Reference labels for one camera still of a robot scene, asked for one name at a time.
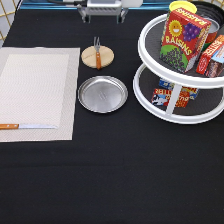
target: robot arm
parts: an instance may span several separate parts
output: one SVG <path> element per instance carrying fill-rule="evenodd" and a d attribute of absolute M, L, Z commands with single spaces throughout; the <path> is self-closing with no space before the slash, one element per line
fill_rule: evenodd
<path fill-rule="evenodd" d="M 83 22 L 90 22 L 91 16 L 117 16 L 118 23 L 123 23 L 128 8 L 140 7 L 143 0 L 48 0 L 52 3 L 74 5 Z"/>

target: snack box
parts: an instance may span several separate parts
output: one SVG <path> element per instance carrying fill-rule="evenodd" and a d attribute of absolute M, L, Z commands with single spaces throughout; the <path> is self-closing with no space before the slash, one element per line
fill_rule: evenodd
<path fill-rule="evenodd" d="M 202 53 L 196 72 L 204 75 L 212 56 L 224 46 L 224 35 L 219 35 L 215 41 Z"/>
<path fill-rule="evenodd" d="M 206 76 L 214 78 L 220 75 L 223 71 L 224 63 L 224 46 L 222 46 L 213 56 L 209 62 Z"/>
<path fill-rule="evenodd" d="M 174 85 L 175 85 L 174 83 L 171 83 L 171 82 L 169 82 L 165 79 L 160 78 L 160 80 L 159 80 L 159 86 L 161 86 L 165 89 L 173 90 Z M 189 92 L 191 100 L 195 100 L 195 98 L 197 97 L 197 95 L 199 93 L 199 89 L 191 88 L 191 87 L 185 87 L 185 86 L 182 87 L 181 91 Z"/>
<path fill-rule="evenodd" d="M 160 59 L 181 73 L 189 71 L 199 57 L 211 22 L 178 8 L 170 13 Z"/>
<path fill-rule="evenodd" d="M 156 106 L 168 106 L 172 90 L 155 89 L 152 96 L 152 104 Z M 189 92 L 180 92 L 176 107 L 186 107 L 190 99 Z"/>

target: silver plate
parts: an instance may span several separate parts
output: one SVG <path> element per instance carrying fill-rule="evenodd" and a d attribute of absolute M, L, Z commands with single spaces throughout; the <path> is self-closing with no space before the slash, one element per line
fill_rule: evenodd
<path fill-rule="evenodd" d="M 110 76 L 96 76 L 79 88 L 80 103 L 93 112 L 108 113 L 120 108 L 128 97 L 126 86 Z"/>

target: wooden coaster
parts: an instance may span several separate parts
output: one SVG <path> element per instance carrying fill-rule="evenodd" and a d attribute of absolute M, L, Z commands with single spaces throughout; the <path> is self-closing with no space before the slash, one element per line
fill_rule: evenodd
<path fill-rule="evenodd" d="M 82 52 L 82 61 L 85 65 L 96 68 L 96 50 L 94 46 L 86 48 Z M 105 46 L 100 46 L 101 67 L 106 67 L 114 60 L 113 51 Z"/>

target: metal rod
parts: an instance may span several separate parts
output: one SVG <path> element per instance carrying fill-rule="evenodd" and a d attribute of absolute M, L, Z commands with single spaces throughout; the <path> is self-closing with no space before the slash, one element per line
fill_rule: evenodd
<path fill-rule="evenodd" d="M 2 32 L 1 32 L 1 31 L 0 31 L 0 35 L 1 35 L 1 39 L 0 39 L 0 40 L 5 41 L 5 38 L 3 37 L 3 35 L 2 35 Z"/>
<path fill-rule="evenodd" d="M 13 5 L 14 5 L 14 7 L 15 7 L 15 9 L 16 9 L 16 4 L 15 4 L 15 1 L 14 1 L 14 0 L 12 0 L 12 2 L 13 2 Z"/>
<path fill-rule="evenodd" d="M 13 11 L 13 12 L 8 12 L 6 15 L 11 15 L 11 14 L 14 14 L 15 13 L 15 11 Z"/>

